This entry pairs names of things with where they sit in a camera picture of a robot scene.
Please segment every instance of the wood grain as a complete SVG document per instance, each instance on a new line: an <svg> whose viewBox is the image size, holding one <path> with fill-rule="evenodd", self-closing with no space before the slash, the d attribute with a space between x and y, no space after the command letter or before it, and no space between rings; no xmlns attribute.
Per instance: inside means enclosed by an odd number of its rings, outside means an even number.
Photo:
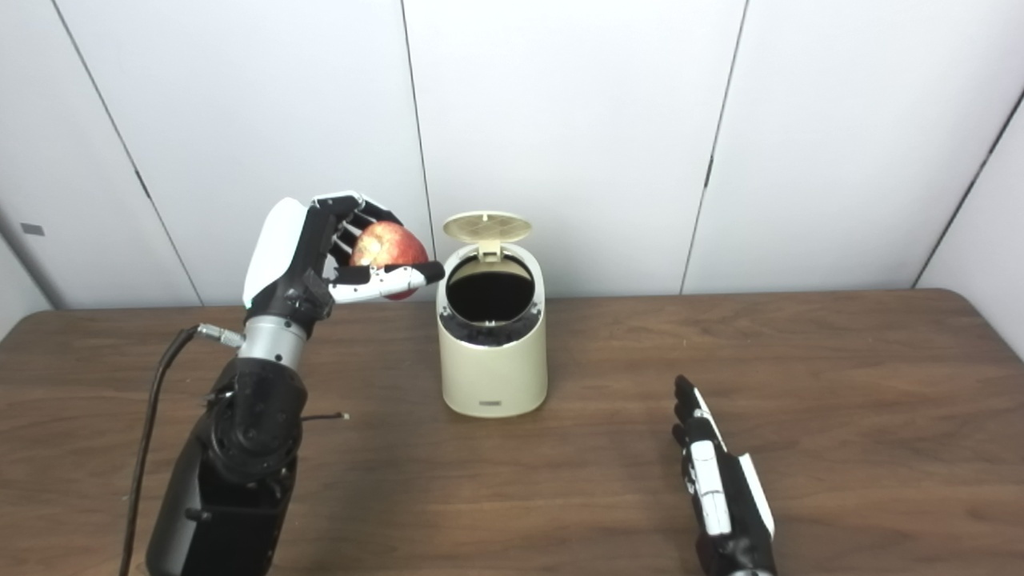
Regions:
<svg viewBox="0 0 1024 576"><path fill-rule="evenodd" d="M548 402L440 398L429 303L339 307L302 372L313 421L272 574L697 575L672 443L685 373L752 452L784 574L1024 572L1024 365L938 290L554 300ZM0 343L0 573L116 572L155 363L238 308L41 313ZM231 352L168 375L136 564Z"/></svg>

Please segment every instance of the trash can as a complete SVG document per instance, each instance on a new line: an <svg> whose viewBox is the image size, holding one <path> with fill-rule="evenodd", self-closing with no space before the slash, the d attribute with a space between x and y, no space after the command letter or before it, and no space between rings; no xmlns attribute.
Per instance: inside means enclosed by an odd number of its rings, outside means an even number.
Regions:
<svg viewBox="0 0 1024 576"><path fill-rule="evenodd" d="M502 418L530 412L548 394L547 313L537 259L512 242L529 222L505 212L449 218L468 245L444 262L437 287L441 387L456 412Z"/></svg>

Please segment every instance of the silver metal cylinder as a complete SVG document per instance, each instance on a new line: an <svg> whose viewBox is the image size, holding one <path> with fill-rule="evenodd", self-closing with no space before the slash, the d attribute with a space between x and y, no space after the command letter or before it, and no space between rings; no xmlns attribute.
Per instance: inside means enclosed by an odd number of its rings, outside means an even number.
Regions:
<svg viewBox="0 0 1024 576"><path fill-rule="evenodd" d="M200 324L198 333L204 338L217 340L225 346L231 346L232 348L240 348L242 344L246 343L246 337L242 334L212 324Z"/></svg>
<svg viewBox="0 0 1024 576"><path fill-rule="evenodd" d="M275 316L257 316L246 322L246 341L239 358L261 358L298 371L306 333L292 322Z"/></svg>

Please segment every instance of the red apple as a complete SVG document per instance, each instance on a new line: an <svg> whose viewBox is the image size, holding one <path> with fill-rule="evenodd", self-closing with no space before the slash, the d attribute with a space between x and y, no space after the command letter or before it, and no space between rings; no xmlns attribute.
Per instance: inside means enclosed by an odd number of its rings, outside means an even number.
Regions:
<svg viewBox="0 0 1024 576"><path fill-rule="evenodd" d="M388 264L418 264L429 260L427 249L420 239L394 222L381 220L374 222L355 239L350 265L384 268ZM391 300L402 300L416 290L407 290L384 296Z"/></svg>

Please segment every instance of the black wire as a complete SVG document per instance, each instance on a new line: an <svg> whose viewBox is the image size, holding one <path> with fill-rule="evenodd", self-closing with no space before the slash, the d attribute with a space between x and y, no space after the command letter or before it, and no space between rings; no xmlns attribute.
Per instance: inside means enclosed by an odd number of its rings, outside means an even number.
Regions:
<svg viewBox="0 0 1024 576"><path fill-rule="evenodd" d="M157 365L157 373L153 377L153 385L150 388L150 403L145 410L145 423L142 424L142 440L138 445L138 454L135 456L135 472L131 479L131 492L128 496L128 523L125 527L124 550L121 552L120 576L128 576L131 569L131 552L135 542L135 521L138 519L138 498L142 492L142 475L145 471L145 456L150 452L150 440L153 438L154 420L157 418L157 404L160 401L160 388L164 383L164 375L167 369L174 363L174 359L185 347L185 344L196 336L199 326L186 328L174 337L171 345L167 346L164 357Z"/></svg>

